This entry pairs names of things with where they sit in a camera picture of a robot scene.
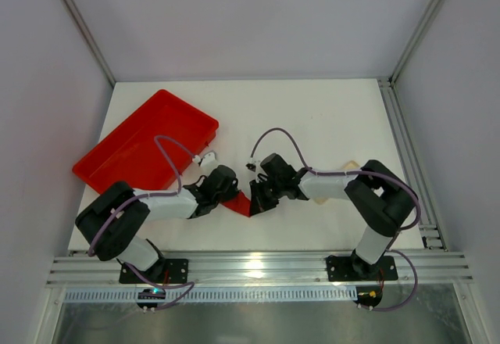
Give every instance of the red plastic box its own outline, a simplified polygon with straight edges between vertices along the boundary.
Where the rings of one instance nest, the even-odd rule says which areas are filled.
[[[167,135],[199,154],[218,127],[217,120],[160,90],[76,163],[73,172],[99,194],[116,181],[144,190],[165,189],[175,174],[153,138]],[[182,173],[191,157],[172,142],[160,141]]]

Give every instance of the beige object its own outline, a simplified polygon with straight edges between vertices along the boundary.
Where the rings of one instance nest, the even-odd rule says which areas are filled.
[[[360,165],[355,162],[354,160],[348,161],[344,166],[341,168],[341,170],[355,170],[356,168],[359,168]],[[318,205],[323,205],[328,198],[315,198],[313,199],[314,202],[316,202]]]

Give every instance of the gray wall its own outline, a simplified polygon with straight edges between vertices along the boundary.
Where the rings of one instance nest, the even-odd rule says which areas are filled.
[[[379,77],[428,0],[75,0],[118,81]]]
[[[59,0],[0,0],[0,342],[22,343],[83,185],[111,88]]]
[[[397,84],[453,249],[500,316],[500,0],[447,0]]]

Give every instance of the white table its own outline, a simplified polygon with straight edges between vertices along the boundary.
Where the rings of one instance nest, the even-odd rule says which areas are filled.
[[[118,83],[102,127],[101,139],[144,101],[165,88],[220,122],[209,149],[233,168],[239,186],[249,197],[246,170],[257,138],[270,127],[284,127],[299,143],[309,165],[336,169],[349,160],[363,165],[379,159],[403,176],[395,142],[376,80],[300,81],[181,81]],[[259,146],[257,157],[280,153],[301,167],[288,139],[273,133]],[[183,173],[183,183],[197,180],[196,165]],[[80,211],[97,197],[85,188]],[[270,212],[247,218],[223,206],[194,220],[160,220],[144,224],[138,234],[161,250],[344,250],[354,249],[366,227],[347,200],[288,201]],[[396,249],[423,248],[419,229],[400,235]],[[70,250],[88,244],[74,228]]]

